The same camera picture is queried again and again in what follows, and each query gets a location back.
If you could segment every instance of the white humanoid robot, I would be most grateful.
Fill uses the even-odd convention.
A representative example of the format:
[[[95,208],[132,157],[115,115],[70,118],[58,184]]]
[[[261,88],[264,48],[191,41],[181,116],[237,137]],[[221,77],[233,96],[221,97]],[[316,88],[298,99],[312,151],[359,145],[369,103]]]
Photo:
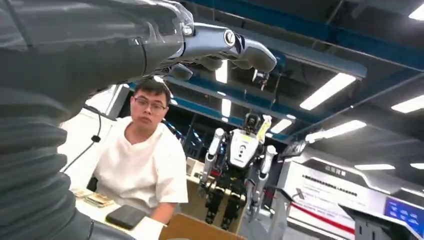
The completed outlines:
[[[264,115],[262,126],[261,118],[257,114],[248,113],[243,128],[234,129],[225,133],[222,128],[215,131],[212,143],[205,156],[203,173],[200,177],[199,195],[206,196],[207,215],[205,221],[212,224],[226,190],[231,194],[225,209],[221,228],[227,230],[234,219],[237,219],[240,210],[247,205],[250,218],[253,219],[259,212],[263,200],[263,189],[268,180],[271,163],[277,154],[272,145],[264,146],[265,133],[271,125],[271,117]],[[223,164],[216,166],[216,160],[222,142],[226,142]],[[249,173],[255,163],[261,162],[255,172],[257,182],[249,179]],[[219,176],[208,184],[211,170],[218,167]]]

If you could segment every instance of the cardboard box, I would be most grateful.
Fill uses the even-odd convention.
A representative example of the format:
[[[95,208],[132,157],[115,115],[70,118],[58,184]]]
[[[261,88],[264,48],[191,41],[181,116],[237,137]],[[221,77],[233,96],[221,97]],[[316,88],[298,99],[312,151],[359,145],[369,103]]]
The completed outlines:
[[[188,240],[246,240],[234,233],[225,231],[214,225],[191,216],[179,213],[172,217],[167,227],[160,233],[159,240],[188,239]]]

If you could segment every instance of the red stripe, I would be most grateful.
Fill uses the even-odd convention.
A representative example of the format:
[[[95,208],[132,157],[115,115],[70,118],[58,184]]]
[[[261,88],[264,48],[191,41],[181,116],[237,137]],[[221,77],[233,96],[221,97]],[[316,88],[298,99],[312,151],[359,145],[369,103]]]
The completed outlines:
[[[301,207],[301,206],[299,206],[299,205],[296,205],[296,204],[294,204],[294,203],[291,203],[291,205],[292,205],[293,207],[295,207],[295,208],[299,209],[300,211],[302,211],[302,212],[304,212],[304,213],[306,213],[306,214],[308,214],[308,215],[311,215],[312,217],[314,217],[314,218],[316,218],[316,219],[318,219],[318,220],[323,221],[324,223],[327,223],[327,224],[329,224],[329,225],[331,225],[331,226],[333,226],[333,227],[336,227],[336,228],[338,228],[338,229],[340,229],[340,230],[343,230],[343,231],[346,231],[346,232],[348,232],[348,233],[355,234],[355,229],[353,229],[353,228],[351,228],[351,227],[348,227],[348,226],[342,225],[342,224],[340,224],[340,223],[338,223],[338,222],[335,222],[335,221],[332,221],[332,220],[330,220],[330,219],[328,219],[328,218],[325,218],[325,217],[323,217],[323,216],[320,216],[320,215],[318,215],[318,214],[316,214],[316,213],[314,213],[314,212],[312,212],[312,211],[310,211],[310,210],[307,210],[307,209],[305,209],[305,208],[303,208],[303,207]]]

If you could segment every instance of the robotic arm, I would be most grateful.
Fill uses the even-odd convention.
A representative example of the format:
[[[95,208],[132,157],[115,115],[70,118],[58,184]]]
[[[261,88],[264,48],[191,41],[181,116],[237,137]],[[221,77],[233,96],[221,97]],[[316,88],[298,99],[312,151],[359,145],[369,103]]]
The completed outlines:
[[[208,177],[211,174],[212,167],[215,164],[215,161],[218,157],[218,150],[221,147],[221,143],[223,141],[224,137],[224,130],[222,128],[218,128],[215,130],[215,134],[213,135],[212,143],[209,146],[209,149],[206,153],[205,161],[204,161],[204,167],[203,172],[200,178],[200,187],[198,194],[201,197],[205,197],[206,195],[206,184],[208,182]]]
[[[132,239],[76,209],[59,124],[110,85],[187,77],[186,62],[274,68],[263,45],[241,41],[167,0],[0,1],[0,239]]]
[[[255,186],[253,186],[251,195],[248,195],[251,196],[251,202],[248,205],[250,220],[255,219],[259,213],[259,210],[261,209],[262,201],[264,199],[264,187],[268,181],[271,164],[273,163],[273,158],[276,154],[277,151],[273,145],[266,146],[265,157],[263,158],[258,173],[258,181],[256,182]]]

